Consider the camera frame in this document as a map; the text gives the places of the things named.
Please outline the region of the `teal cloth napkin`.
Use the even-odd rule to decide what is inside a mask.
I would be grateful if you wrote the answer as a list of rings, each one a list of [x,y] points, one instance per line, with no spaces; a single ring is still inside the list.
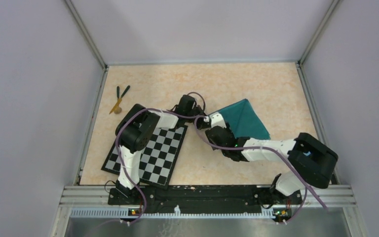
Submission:
[[[251,137],[258,140],[270,140],[270,133],[254,111],[248,99],[242,99],[231,105],[223,107],[214,113],[219,113],[234,136]]]

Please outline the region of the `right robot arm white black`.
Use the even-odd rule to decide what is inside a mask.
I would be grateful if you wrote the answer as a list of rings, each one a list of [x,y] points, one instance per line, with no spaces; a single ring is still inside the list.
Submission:
[[[230,129],[215,126],[206,130],[205,135],[214,150],[221,150],[233,161],[286,163],[290,171],[277,176],[274,187],[269,190],[275,203],[283,203],[306,184],[326,189],[339,159],[336,152],[304,132],[289,140],[259,140],[236,138]]]

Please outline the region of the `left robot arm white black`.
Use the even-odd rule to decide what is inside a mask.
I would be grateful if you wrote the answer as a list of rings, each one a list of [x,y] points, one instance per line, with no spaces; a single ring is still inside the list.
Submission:
[[[153,132],[157,128],[173,129],[178,125],[194,122],[197,116],[205,116],[205,100],[202,105],[191,96],[181,97],[172,109],[161,110],[146,108],[135,104],[121,123],[117,126],[114,148],[121,164],[115,187],[126,204],[133,204],[138,199],[139,164],[142,151],[145,149]]]

